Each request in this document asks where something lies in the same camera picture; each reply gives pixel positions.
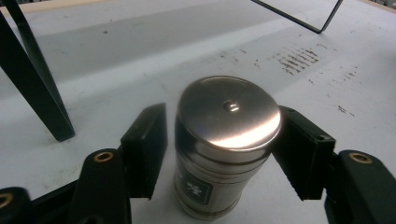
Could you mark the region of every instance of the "stainless steel container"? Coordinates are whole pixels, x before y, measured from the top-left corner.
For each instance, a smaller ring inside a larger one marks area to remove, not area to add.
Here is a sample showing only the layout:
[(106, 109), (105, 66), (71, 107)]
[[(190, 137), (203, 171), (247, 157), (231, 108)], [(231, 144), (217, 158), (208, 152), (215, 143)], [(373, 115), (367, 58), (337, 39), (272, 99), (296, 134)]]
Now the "stainless steel container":
[(229, 213), (280, 129), (274, 99), (237, 77), (207, 77), (184, 90), (176, 121), (175, 189), (192, 216)]

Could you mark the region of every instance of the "black metal frame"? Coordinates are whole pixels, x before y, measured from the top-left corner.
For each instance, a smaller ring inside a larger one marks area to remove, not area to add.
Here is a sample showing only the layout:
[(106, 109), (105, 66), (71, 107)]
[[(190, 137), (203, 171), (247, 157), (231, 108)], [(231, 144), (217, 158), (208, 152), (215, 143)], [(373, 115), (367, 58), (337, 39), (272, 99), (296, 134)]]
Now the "black metal frame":
[(69, 139), (75, 132), (35, 36), (18, 4), (14, 0), (4, 3), (26, 51), (0, 12), (0, 66), (56, 140)]
[(276, 14), (278, 14), (280, 16), (283, 16), (283, 17), (285, 17), (285, 18), (287, 18), (287, 19), (289, 19), (291, 21), (296, 22), (299, 25), (302, 25), (306, 29), (308, 29), (308, 30), (310, 30), (312, 32), (315, 32), (316, 34), (321, 34), (323, 31), (325, 31), (327, 29), (327, 27), (329, 26), (330, 22), (332, 21), (332, 18), (335, 15), (335, 12), (337, 12), (338, 8), (341, 6), (341, 3), (343, 2), (343, 0), (338, 0), (337, 1), (337, 3), (335, 4), (334, 8), (332, 9), (332, 13), (330, 14), (329, 18), (327, 18), (327, 20), (324, 23), (323, 27), (321, 29), (319, 29), (317, 27), (314, 27), (311, 24), (308, 24), (308, 23), (306, 23), (304, 21), (301, 21), (301, 20), (289, 15), (288, 13), (286, 13), (286, 12), (284, 12), (282, 10), (277, 9), (276, 7), (272, 7), (272, 6), (262, 2), (261, 0), (251, 0), (251, 1), (259, 4), (262, 7), (266, 7), (268, 9), (270, 9), (271, 11), (275, 12)]

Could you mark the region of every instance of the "metal bar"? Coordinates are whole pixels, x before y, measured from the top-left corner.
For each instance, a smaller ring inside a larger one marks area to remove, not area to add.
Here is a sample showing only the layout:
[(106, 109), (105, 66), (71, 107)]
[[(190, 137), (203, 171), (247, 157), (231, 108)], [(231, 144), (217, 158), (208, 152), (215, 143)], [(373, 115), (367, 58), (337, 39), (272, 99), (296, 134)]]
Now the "metal bar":
[[(63, 141), (73, 137), (75, 134), (73, 126), (50, 73), (39, 73), (42, 70), (37, 67), (42, 67), (33, 64), (1, 12), (0, 30), (2, 40), (0, 41), (0, 66), (56, 140)], [(27, 35), (26, 39), (35, 38), (31, 34), (31, 36)], [(34, 45), (32, 42), (27, 44), (30, 47), (32, 45)], [(38, 46), (32, 47), (30, 51), (35, 51), (35, 48)]]
[(325, 31), (327, 29), (327, 27), (329, 26), (330, 22), (332, 21), (332, 18), (335, 15), (335, 12), (337, 12), (338, 8), (341, 6), (341, 3), (343, 2), (343, 0), (338, 0), (338, 2), (335, 4), (334, 8), (332, 9), (332, 13), (330, 14), (329, 18), (326, 20), (326, 22), (324, 23), (323, 27), (321, 29), (319, 29), (317, 27), (312, 26), (311, 24), (308, 24), (308, 23), (306, 23), (304, 21), (301, 21), (301, 20), (289, 15), (288, 13), (286, 13), (286, 12), (284, 12), (282, 10), (277, 9), (276, 7), (272, 7), (272, 6), (264, 3), (261, 0), (251, 0), (251, 1), (259, 4), (262, 7), (266, 7), (268, 9), (270, 9), (271, 11), (275, 12), (276, 14), (278, 14), (280, 16), (283, 16), (283, 17), (287, 18), (290, 21), (296, 22), (297, 24), (305, 27), (306, 29), (308, 29), (308, 30), (310, 30), (310, 31), (312, 31), (312, 32), (314, 32), (314, 33), (316, 33), (318, 35), (321, 34), (323, 31)]

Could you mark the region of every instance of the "shiny metal lid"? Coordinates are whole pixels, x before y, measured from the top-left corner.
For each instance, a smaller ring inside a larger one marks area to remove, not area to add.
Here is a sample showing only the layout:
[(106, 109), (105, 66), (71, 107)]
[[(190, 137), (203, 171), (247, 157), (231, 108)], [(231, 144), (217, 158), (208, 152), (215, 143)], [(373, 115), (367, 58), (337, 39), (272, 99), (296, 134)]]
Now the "shiny metal lid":
[(261, 150), (276, 136), (281, 121), (274, 99), (237, 77), (206, 77), (190, 84), (179, 101), (178, 117), (207, 146), (199, 147), (199, 153), (215, 160), (224, 153)]

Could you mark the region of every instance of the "white surface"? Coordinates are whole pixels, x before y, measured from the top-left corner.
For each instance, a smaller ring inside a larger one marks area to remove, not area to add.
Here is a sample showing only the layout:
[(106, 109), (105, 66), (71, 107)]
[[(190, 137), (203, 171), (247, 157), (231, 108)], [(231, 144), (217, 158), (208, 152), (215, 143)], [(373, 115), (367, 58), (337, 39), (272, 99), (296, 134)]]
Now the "white surface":
[[(86, 156), (118, 147), (144, 107), (166, 102), (169, 147), (153, 199), (131, 200), (134, 223), (202, 223), (173, 195), (173, 124), (184, 88), (214, 75), (256, 83), (336, 138), (336, 151), (367, 152), (396, 175), (396, 44), (385, 41), (395, 14), (345, 1), (323, 35), (237, 0), (114, 0), (26, 17), (77, 135), (57, 143), (1, 72), (0, 189), (34, 199), (77, 179)], [(327, 219), (323, 201), (300, 202), (271, 157), (215, 223)]]

